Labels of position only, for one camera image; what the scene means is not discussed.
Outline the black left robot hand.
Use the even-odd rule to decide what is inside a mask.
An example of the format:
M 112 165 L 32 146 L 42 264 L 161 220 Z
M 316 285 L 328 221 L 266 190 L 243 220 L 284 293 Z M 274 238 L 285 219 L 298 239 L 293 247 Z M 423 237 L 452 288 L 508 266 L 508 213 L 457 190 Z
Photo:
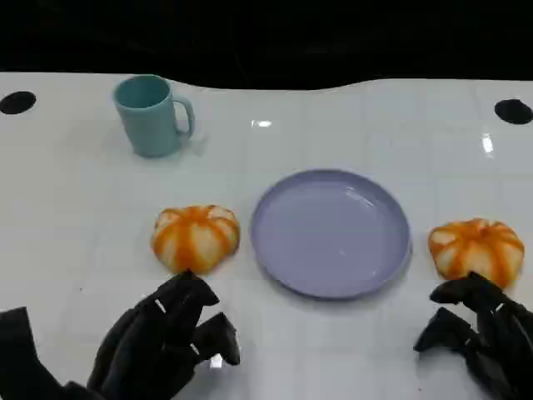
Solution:
M 218 304 L 211 287 L 185 271 L 129 308 L 97 350 L 87 384 L 61 384 L 41 363 L 27 309 L 1 313 L 3 399 L 171 399 L 193 378 L 195 368 L 219 355 L 241 361 L 237 330 L 220 312 L 199 320 Z

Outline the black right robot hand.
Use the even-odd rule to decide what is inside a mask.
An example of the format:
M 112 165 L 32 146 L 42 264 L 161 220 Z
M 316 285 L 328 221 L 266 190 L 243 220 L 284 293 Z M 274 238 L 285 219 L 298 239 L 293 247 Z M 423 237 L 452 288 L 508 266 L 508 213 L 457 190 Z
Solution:
M 465 305 L 476 314 L 476 328 L 440 307 L 417 338 L 416 352 L 447 348 L 464 358 L 470 375 L 494 398 L 532 398 L 531 311 L 476 272 L 442 283 L 430 300 Z

